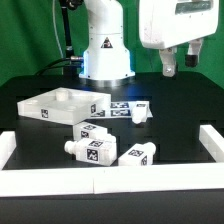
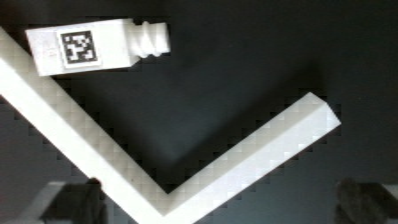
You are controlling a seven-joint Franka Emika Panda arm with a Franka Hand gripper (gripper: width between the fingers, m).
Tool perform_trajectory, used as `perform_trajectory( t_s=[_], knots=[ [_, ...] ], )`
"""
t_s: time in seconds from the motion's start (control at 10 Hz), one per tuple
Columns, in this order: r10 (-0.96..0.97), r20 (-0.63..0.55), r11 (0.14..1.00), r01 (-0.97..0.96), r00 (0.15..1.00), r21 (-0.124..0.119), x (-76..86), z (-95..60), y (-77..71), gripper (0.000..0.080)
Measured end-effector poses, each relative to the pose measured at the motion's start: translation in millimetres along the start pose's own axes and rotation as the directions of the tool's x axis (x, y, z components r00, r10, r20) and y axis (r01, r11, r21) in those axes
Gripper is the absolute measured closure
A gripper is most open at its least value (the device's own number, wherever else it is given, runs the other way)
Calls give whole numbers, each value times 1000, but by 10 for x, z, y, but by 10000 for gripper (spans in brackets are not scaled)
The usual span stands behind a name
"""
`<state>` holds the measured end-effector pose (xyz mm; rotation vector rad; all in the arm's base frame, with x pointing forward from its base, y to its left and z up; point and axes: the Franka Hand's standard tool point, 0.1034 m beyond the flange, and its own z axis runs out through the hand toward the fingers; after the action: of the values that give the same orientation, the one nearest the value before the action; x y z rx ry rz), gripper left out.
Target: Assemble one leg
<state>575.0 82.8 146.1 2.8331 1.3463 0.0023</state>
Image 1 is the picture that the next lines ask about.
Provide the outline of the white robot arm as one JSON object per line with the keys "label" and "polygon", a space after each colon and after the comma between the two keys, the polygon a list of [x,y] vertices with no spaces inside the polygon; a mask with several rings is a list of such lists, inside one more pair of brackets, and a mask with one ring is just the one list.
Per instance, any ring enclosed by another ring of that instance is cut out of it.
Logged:
{"label": "white robot arm", "polygon": [[[123,40],[123,8],[117,0],[84,0],[88,12],[89,46],[85,50],[85,81],[115,85],[135,76]],[[176,73],[177,46],[189,45],[187,64],[199,60],[203,38],[216,32],[219,0],[139,0],[139,38],[157,49],[163,74]]]}

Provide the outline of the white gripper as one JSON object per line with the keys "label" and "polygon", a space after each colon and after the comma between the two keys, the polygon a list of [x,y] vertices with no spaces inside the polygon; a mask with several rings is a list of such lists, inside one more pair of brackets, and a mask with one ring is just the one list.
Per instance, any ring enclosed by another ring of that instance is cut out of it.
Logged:
{"label": "white gripper", "polygon": [[219,0],[140,0],[139,38],[145,48],[161,49],[162,73],[173,77],[177,71],[173,46],[190,41],[185,65],[196,67],[202,37],[216,32],[218,17]]}

